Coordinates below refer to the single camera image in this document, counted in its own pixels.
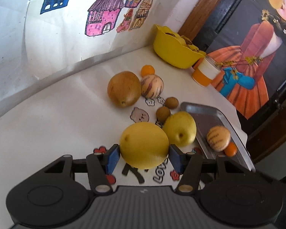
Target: white paper on wall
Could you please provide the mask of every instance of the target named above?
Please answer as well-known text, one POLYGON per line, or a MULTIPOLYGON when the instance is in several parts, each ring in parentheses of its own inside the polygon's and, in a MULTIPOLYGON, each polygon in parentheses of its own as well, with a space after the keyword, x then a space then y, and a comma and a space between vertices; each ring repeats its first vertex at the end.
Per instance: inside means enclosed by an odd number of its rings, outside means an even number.
POLYGON ((122 1, 117 9, 121 0, 30 0, 25 41, 31 74, 42 79, 119 47, 150 44, 160 0, 122 1))

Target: brown wooden panel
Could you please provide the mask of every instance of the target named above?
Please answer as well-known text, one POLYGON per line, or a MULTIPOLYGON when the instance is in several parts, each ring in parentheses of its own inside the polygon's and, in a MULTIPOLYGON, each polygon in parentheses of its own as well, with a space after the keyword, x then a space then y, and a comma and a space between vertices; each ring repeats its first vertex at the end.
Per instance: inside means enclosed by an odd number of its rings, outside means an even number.
POLYGON ((193 40, 219 1, 199 0, 178 33, 193 40))
POLYGON ((286 107, 247 143, 254 163, 268 156, 286 141, 286 107))

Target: ribbed gray panel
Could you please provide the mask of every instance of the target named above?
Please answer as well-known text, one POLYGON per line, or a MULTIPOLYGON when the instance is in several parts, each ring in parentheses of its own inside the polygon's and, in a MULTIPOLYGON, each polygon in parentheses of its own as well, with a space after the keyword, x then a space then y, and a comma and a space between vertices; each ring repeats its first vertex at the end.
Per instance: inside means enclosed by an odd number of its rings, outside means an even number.
MULTIPOLYGON (((110 196, 97 197, 78 220, 57 229, 228 229, 206 216, 192 197, 168 186, 122 186, 110 196)), ((256 229, 275 229, 266 225, 256 229)), ((12 229, 28 229, 15 225, 12 229)))

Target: white logo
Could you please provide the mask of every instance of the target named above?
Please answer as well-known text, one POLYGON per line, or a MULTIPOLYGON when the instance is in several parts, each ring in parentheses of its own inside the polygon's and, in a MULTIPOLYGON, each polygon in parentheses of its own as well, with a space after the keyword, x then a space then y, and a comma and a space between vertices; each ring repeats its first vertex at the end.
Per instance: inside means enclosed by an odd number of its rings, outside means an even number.
POLYGON ((148 192, 147 189, 143 189, 143 190, 140 190, 141 193, 145 194, 146 192, 148 192))

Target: striped melon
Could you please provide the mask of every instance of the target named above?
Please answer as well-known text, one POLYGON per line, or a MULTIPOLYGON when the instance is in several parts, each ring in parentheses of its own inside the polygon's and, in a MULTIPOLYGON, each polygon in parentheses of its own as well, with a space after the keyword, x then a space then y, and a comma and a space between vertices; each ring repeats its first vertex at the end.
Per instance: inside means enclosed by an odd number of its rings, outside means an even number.
POLYGON ((141 94, 145 98, 157 98, 163 89, 164 83, 157 75, 147 75, 141 79, 141 94))
POLYGON ((206 140, 214 151, 223 151, 230 143, 231 133, 224 126, 214 126, 206 135, 206 140))

